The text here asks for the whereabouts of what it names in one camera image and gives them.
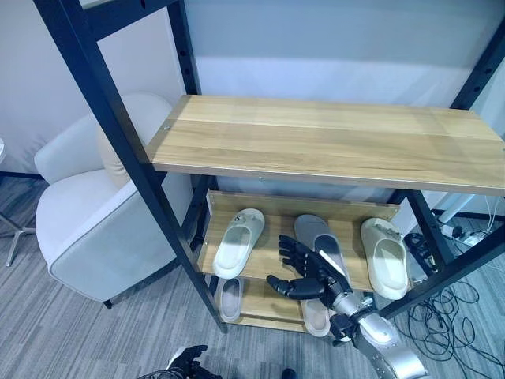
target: chair cushion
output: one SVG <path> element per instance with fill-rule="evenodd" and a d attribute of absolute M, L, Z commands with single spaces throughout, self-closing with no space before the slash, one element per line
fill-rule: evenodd
<path fill-rule="evenodd" d="M 98 144 L 98 151 L 100 153 L 100 157 L 102 158 L 103 166 L 105 167 L 110 180 L 118 188 L 122 188 L 127 182 L 129 182 L 128 171 L 126 171 L 123 163 L 118 157 L 118 154 L 114 151 L 114 148 L 110 144 L 102 128 L 98 127 L 96 129 L 96 142 Z"/>
<path fill-rule="evenodd" d="M 131 93 L 123 96 L 122 100 L 140 141 L 145 146 L 172 111 L 172 106 L 163 97 L 148 92 Z M 98 122 L 96 127 L 97 144 L 103 166 L 114 184 L 122 188 L 129 181 L 128 172 Z"/>
<path fill-rule="evenodd" d="M 105 170 L 89 171 L 49 186 L 36 212 L 40 251 L 50 265 L 58 247 L 118 191 Z"/>

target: white armchair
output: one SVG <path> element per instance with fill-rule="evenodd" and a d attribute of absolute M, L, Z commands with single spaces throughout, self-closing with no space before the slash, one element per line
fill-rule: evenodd
<path fill-rule="evenodd" d="M 162 98 L 123 97 L 143 143 L 170 113 Z M 119 189 L 103 168 L 93 114 L 75 122 L 35 157 L 50 183 L 36 229 L 49 273 L 67 287 L 105 302 L 170 263 L 175 254 L 130 180 Z M 180 224 L 192 197 L 187 174 L 169 173 L 162 187 Z"/>

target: wooden shelf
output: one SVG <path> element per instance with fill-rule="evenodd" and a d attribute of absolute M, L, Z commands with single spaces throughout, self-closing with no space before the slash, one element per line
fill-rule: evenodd
<path fill-rule="evenodd" d="M 283 298 L 266 281 L 244 282 L 241 316 L 231 324 L 305 332 L 300 302 Z"/>
<path fill-rule="evenodd" d="M 256 326 L 259 328 L 289 330 L 291 332 L 306 332 L 303 322 L 301 322 L 301 323 L 285 322 L 285 321 L 268 320 L 268 319 L 256 318 L 256 317 L 240 317 L 238 320 L 236 320 L 234 322 L 230 322 L 230 324 Z"/>
<path fill-rule="evenodd" d="M 505 143 L 472 111 L 183 96 L 161 171 L 503 196 Z"/>
<path fill-rule="evenodd" d="M 241 316 L 302 323 L 300 302 L 284 298 L 266 281 L 246 280 Z"/>
<path fill-rule="evenodd" d="M 294 270 L 281 262 L 278 248 L 279 234 L 294 236 L 296 217 L 304 213 L 312 213 L 323 217 L 339 238 L 351 286 L 362 291 L 371 291 L 372 286 L 368 279 L 359 227 L 369 217 L 390 220 L 398 211 L 397 205 L 215 191 L 209 192 L 209 199 L 212 217 L 198 261 L 202 272 L 213 273 L 212 262 L 233 215 L 244 208 L 257 208 L 265 216 L 265 228 L 240 277 L 262 282 L 268 274 L 282 279 L 298 277 Z"/>

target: shoe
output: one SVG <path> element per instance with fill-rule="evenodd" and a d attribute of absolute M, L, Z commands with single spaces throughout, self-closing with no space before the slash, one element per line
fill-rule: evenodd
<path fill-rule="evenodd" d="M 235 321 L 242 311 L 242 295 L 244 293 L 244 280 L 233 278 L 219 280 L 219 312 L 224 321 Z"/>
<path fill-rule="evenodd" d="M 319 216 L 301 215 L 294 221 L 297 240 L 317 253 L 325 253 L 335 263 L 334 267 L 348 280 L 339 240 L 330 227 Z M 307 331 L 316 337 L 330 332 L 330 310 L 318 299 L 301 301 L 303 321 Z"/>
<path fill-rule="evenodd" d="M 282 372 L 281 379 L 297 379 L 297 373 L 295 373 L 292 369 L 285 369 Z"/>
<path fill-rule="evenodd" d="M 263 213 L 244 209 L 230 221 L 212 262 L 214 273 L 222 279 L 238 276 L 265 226 Z"/>
<path fill-rule="evenodd" d="M 361 241 L 373 290 L 390 300 L 402 298 L 409 280 L 406 250 L 398 228 L 383 219 L 368 219 L 361 225 Z"/>

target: black metal frame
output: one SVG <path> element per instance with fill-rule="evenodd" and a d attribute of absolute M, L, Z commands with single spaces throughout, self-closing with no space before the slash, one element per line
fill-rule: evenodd
<path fill-rule="evenodd" d="M 221 322 L 213 298 L 217 284 L 216 278 L 211 278 L 209 286 L 205 283 L 204 276 L 196 264 L 195 254 L 203 241 L 204 219 L 207 214 L 205 195 L 208 189 L 215 185 L 214 178 L 200 177 L 184 223 L 180 227 L 161 188 L 159 176 L 148 161 L 97 44 L 100 39 L 166 7 L 186 92 L 188 94 L 200 93 L 184 0 L 109 0 L 84 8 L 78 0 L 33 1 L 84 98 L 123 162 L 130 178 L 174 249 L 179 262 L 208 311 L 221 330 L 225 332 L 226 325 Z M 504 56 L 505 19 L 454 100 L 452 107 L 469 109 Z M 390 202 L 399 204 L 405 197 L 409 200 L 414 215 L 425 234 L 436 261 L 437 272 L 431 272 L 426 281 L 410 290 L 403 299 L 383 308 L 380 314 L 384 317 L 393 317 L 407 310 L 481 267 L 505 249 L 505 227 L 500 227 L 467 253 L 457 258 L 452 257 L 421 191 L 397 190 Z"/>
<path fill-rule="evenodd" d="M 143 7 L 145 2 L 128 0 L 121 1 L 120 4 L 118 0 L 114 0 L 103 3 L 98 6 L 99 8 L 96 8 L 97 10 L 93 8 L 84 10 L 78 0 L 34 0 L 34 3 L 73 78 L 128 171 L 130 178 L 174 249 L 179 262 L 208 311 L 214 317 L 216 324 L 225 332 L 226 325 L 219 317 L 214 297 L 196 264 L 196 255 L 163 192 L 159 176 L 149 163 L 144 147 L 97 44 L 99 38 L 114 31 L 107 29 L 107 32 L 98 33 L 97 30 L 101 30 L 99 29 L 100 23 L 113 25 L 114 28 L 122 28 L 127 23 L 134 22 L 148 14 Z M 177 17 L 184 17 L 183 9 L 183 7 L 178 8 Z M 91 20 L 88 17 L 90 14 L 94 15 Z M 193 55 L 190 45 L 185 47 L 185 51 L 190 57 Z M 202 196 L 202 193 L 203 191 L 197 190 L 195 195 Z M 201 199 L 193 198 L 192 204 L 194 203 L 203 204 L 204 202 Z M 196 215 L 197 212 L 192 210 L 191 214 Z"/>

